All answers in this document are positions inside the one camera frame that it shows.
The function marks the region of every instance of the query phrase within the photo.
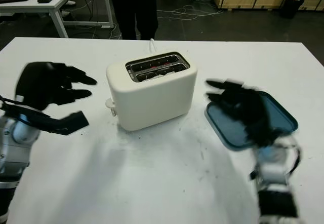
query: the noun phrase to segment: black robotic glove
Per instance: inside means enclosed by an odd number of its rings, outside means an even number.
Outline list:
[[[16,86],[16,98],[22,104],[44,110],[49,104],[75,102],[91,95],[88,90],[74,90],[72,83],[95,85],[97,81],[80,69],[64,63],[33,62],[25,66]]]
[[[230,81],[207,80],[207,84],[223,90],[221,94],[207,93],[209,100],[234,120],[243,122],[250,140],[258,146],[273,143],[277,133],[270,127],[268,112],[258,91]]]

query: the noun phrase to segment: toaster lever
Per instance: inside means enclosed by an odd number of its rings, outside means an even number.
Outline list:
[[[111,114],[115,117],[117,115],[116,109],[115,109],[115,103],[112,101],[111,98],[106,100],[106,107],[110,108]]]

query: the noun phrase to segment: black trash bin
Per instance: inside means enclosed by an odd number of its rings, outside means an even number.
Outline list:
[[[280,10],[280,16],[292,19],[303,3],[304,0],[285,0],[285,3]]]

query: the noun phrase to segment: person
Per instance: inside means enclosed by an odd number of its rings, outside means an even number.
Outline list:
[[[112,0],[121,36],[136,40],[136,26],[141,40],[150,40],[157,30],[156,0]]]

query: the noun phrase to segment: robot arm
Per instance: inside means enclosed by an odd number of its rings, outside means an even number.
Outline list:
[[[42,113],[51,103],[62,105],[90,96],[88,90],[72,89],[72,83],[77,82],[97,84],[75,67],[34,62],[27,64],[20,76],[16,101],[0,97],[5,111],[0,117],[0,223],[7,219],[10,201],[40,131],[68,135],[89,124],[81,111],[60,120]]]
[[[298,224],[289,177],[300,161],[300,149],[296,143],[285,144],[284,137],[290,133],[270,127],[269,116],[260,94],[246,89],[242,84],[229,81],[207,81],[220,93],[209,93],[208,98],[235,120],[245,125],[248,138],[252,140],[256,167],[250,174],[258,192],[261,224]],[[298,157],[293,168],[288,171],[287,151],[295,148]]]

